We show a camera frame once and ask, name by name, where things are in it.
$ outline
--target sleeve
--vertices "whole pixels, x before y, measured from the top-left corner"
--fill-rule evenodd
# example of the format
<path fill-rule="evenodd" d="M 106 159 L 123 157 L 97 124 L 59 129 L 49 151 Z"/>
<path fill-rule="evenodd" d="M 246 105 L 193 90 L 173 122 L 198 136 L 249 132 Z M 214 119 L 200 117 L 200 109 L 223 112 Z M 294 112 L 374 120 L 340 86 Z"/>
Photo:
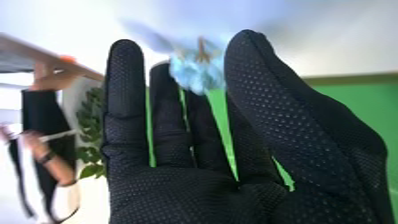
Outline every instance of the sleeve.
<path fill-rule="evenodd" d="M 75 183 L 58 186 L 54 193 L 52 214 L 58 220 L 66 220 L 77 213 L 81 207 L 81 188 Z"/>

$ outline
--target white wall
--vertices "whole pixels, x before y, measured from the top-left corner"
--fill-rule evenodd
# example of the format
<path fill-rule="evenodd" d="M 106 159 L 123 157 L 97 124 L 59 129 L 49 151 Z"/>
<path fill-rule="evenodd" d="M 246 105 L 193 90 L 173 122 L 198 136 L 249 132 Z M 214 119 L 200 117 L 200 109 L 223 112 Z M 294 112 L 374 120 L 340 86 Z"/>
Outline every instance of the white wall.
<path fill-rule="evenodd" d="M 303 75 L 372 73 L 398 70 L 397 8 L 397 0 L 15 0 L 0 1 L 0 32 L 104 72 L 118 39 L 157 48 L 155 34 L 191 46 L 203 35 L 226 45 L 253 28 Z"/>

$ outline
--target gloved hand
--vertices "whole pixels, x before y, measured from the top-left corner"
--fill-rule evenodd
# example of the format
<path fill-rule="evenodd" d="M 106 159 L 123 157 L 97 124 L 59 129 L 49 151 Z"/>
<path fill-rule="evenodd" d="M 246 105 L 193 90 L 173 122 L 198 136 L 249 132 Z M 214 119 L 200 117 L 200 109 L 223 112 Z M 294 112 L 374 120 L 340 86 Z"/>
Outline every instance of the gloved hand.
<path fill-rule="evenodd" d="M 191 92 L 187 131 L 168 64 L 152 70 L 150 167 L 145 57 L 132 41 L 116 42 L 102 148 L 111 223 L 393 223 L 383 139 L 347 107 L 308 87 L 253 31 L 230 43 L 226 82 L 241 181 L 210 104 Z M 294 192 L 271 155 L 294 177 Z"/>

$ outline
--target finger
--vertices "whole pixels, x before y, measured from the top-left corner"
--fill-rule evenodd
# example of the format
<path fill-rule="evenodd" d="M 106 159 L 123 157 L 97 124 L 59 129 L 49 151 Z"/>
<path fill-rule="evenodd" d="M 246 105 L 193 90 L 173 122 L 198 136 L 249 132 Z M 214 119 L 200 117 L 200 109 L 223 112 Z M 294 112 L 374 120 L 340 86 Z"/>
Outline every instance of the finger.
<path fill-rule="evenodd" d="M 233 102 L 297 190 L 312 188 L 356 203 L 367 192 L 381 209 L 390 204 L 381 137 L 344 104 L 310 88 L 276 56 L 265 36 L 253 31 L 237 34 L 228 46 L 226 82 Z M 365 160 L 374 165 L 354 162 Z"/>
<path fill-rule="evenodd" d="M 157 164 L 194 167 L 180 88 L 171 78 L 170 64 L 161 64 L 152 69 L 150 96 Z"/>
<path fill-rule="evenodd" d="M 186 91 L 186 100 L 198 167 L 233 177 L 209 97 Z"/>
<path fill-rule="evenodd" d="M 42 79 L 54 75 L 54 66 L 43 62 L 34 63 L 34 79 Z"/>
<path fill-rule="evenodd" d="M 242 184 L 274 182 L 285 185 L 271 148 L 262 141 L 230 97 L 228 117 L 241 182 Z"/>
<path fill-rule="evenodd" d="M 104 131 L 109 167 L 150 166 L 145 56 L 141 47 L 130 40 L 120 40 L 111 48 Z"/>

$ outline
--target green wall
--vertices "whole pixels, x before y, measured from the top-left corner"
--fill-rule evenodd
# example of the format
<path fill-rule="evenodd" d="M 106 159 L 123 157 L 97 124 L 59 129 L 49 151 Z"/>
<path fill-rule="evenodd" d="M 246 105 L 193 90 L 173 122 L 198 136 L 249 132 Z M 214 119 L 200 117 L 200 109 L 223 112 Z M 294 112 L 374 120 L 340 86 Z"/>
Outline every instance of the green wall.
<path fill-rule="evenodd" d="M 317 90 L 351 107 L 360 118 L 377 130 L 390 148 L 388 177 L 390 189 L 398 216 L 398 85 L 322 86 Z M 235 169 L 232 136 L 228 127 L 226 98 L 223 91 L 210 94 L 210 102 L 228 148 L 230 163 Z"/>

